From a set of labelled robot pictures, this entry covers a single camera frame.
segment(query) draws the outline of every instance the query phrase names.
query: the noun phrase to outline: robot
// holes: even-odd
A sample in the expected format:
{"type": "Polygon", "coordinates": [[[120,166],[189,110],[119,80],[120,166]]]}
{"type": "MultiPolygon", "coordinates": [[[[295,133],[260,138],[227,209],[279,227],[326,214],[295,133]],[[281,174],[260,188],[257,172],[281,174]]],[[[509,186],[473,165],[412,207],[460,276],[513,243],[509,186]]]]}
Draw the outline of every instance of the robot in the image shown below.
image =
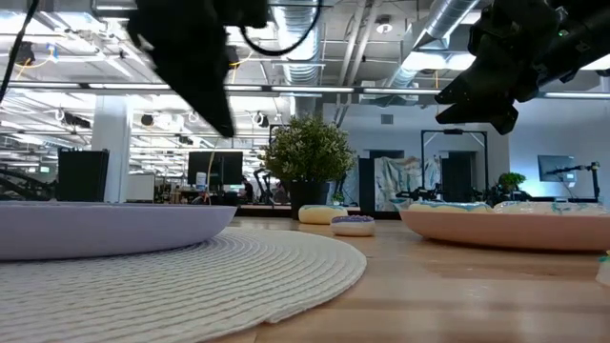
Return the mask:
{"type": "MultiPolygon", "coordinates": [[[[14,47],[21,46],[39,2],[31,1],[14,47]]],[[[323,7],[318,0],[315,19],[294,45],[265,50],[252,42],[245,28],[267,25],[267,0],[135,0],[135,4],[137,10],[127,26],[132,41],[150,55],[156,73],[224,137],[234,136],[223,86],[231,65],[224,27],[240,27],[255,52],[279,56],[305,40],[323,7]]],[[[552,81],[569,82],[580,68],[610,53],[610,1],[495,0],[471,28],[468,50],[477,58],[436,96],[439,104],[452,105],[437,121],[491,123],[506,134],[519,116],[515,101],[532,99],[552,81]]],[[[10,53],[0,102],[18,51],[10,53]]]]}

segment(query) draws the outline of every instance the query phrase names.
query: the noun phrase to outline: potted plant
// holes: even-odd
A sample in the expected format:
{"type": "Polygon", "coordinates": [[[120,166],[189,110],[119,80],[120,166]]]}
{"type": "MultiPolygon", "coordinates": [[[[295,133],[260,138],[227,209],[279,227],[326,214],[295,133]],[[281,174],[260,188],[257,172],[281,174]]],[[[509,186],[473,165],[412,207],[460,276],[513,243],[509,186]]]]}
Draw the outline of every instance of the potted plant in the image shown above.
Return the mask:
{"type": "Polygon", "coordinates": [[[336,192],[333,194],[333,205],[340,206],[343,205],[343,201],[345,201],[345,197],[343,197],[342,192],[336,192]]]}
{"type": "Polygon", "coordinates": [[[303,205],[325,205],[331,180],[337,180],[354,165],[354,152],[347,132],[322,119],[293,118],[290,126],[275,131],[275,140],[259,158],[265,168],[290,182],[293,219],[303,205]]]}
{"type": "Polygon", "coordinates": [[[498,183],[503,189],[508,192],[515,191],[519,188],[519,185],[526,180],[525,176],[518,172],[506,172],[499,176],[498,183]]]}

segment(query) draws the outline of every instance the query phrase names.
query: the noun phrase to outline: wooden table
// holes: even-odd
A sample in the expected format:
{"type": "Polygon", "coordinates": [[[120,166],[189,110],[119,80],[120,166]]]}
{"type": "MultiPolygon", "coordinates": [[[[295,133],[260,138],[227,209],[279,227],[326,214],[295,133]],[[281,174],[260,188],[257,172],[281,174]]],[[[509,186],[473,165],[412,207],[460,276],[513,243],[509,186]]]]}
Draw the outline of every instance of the wooden table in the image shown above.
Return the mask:
{"type": "MultiPolygon", "coordinates": [[[[283,218],[233,227],[332,235],[283,218]]],[[[368,257],[335,300],[216,343],[610,342],[610,289],[597,255],[497,251],[422,240],[399,221],[371,238],[341,238],[368,257]]]]}

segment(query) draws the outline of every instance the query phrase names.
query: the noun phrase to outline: colorful painting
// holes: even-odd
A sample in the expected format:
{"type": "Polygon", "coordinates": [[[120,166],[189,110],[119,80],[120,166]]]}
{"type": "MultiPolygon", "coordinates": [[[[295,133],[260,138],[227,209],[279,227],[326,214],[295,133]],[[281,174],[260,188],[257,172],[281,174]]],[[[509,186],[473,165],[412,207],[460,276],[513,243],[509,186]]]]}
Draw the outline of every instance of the colorful painting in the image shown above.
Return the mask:
{"type": "MultiPolygon", "coordinates": [[[[440,183],[440,158],[434,156],[426,159],[424,170],[424,187],[431,190],[436,183],[440,183]]],[[[408,206],[410,201],[397,199],[396,194],[421,187],[421,176],[419,158],[377,158],[375,160],[376,211],[396,212],[399,208],[408,206]]]]}

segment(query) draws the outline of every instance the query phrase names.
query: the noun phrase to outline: white woven placemat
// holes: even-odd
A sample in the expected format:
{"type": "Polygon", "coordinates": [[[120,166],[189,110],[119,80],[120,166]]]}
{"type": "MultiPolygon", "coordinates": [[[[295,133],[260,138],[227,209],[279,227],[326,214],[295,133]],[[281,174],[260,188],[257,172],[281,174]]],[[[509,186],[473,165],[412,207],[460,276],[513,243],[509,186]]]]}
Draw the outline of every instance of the white woven placemat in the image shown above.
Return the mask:
{"type": "Polygon", "coordinates": [[[365,267],[331,238],[243,229],[165,252],[0,263],[0,341],[199,342],[328,301],[365,267]]]}

